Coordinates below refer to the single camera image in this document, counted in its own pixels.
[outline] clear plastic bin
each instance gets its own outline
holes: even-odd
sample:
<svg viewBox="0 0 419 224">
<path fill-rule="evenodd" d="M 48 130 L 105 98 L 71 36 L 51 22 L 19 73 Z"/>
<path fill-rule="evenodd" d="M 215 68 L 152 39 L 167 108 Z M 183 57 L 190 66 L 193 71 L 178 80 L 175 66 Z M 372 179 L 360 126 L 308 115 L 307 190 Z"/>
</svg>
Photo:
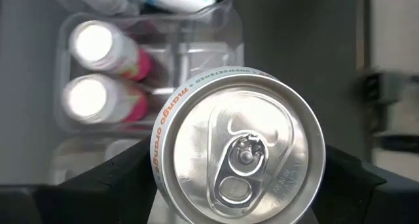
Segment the clear plastic bin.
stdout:
<svg viewBox="0 0 419 224">
<path fill-rule="evenodd" d="M 67 9 L 70 12 L 85 12 L 85 13 L 91 13 L 91 14 L 99 14 L 99 15 L 112 15 L 111 10 L 115 10 L 115 5 L 120 6 L 120 8 L 117 8 L 118 15 L 119 16 L 137 16 L 137 9 L 134 7 L 137 5 L 139 7 L 139 14 L 154 14 L 159 12 L 164 12 L 163 10 L 160 10 L 157 7 L 152 7 L 150 5 L 144 5 L 141 3 L 140 0 L 128 0 L 128 5 L 117 5 L 120 3 L 120 1 L 114 1 L 114 3 L 111 4 L 112 7 L 106 7 L 105 5 L 101 5 L 97 1 L 92 0 L 57 0 L 65 9 Z M 216 4 L 215 6 L 224 6 L 224 7 L 231 7 L 232 0 L 223 0 L 222 2 Z"/>
<path fill-rule="evenodd" d="M 82 124 L 64 112 L 61 103 L 64 86 L 76 77 L 91 73 L 69 51 L 71 32 L 89 20 L 115 24 L 151 55 L 153 68 L 149 76 L 141 83 L 130 83 L 149 95 L 150 110 L 144 119 L 134 123 Z M 142 137 L 151 133 L 157 113 L 180 84 L 206 69 L 243 65 L 242 52 L 241 21 L 233 9 L 224 5 L 184 16 L 156 14 L 104 18 L 94 14 L 74 14 L 63 23 L 58 37 L 54 86 L 56 119 L 67 132 L 116 132 L 118 136 Z"/>
</svg>

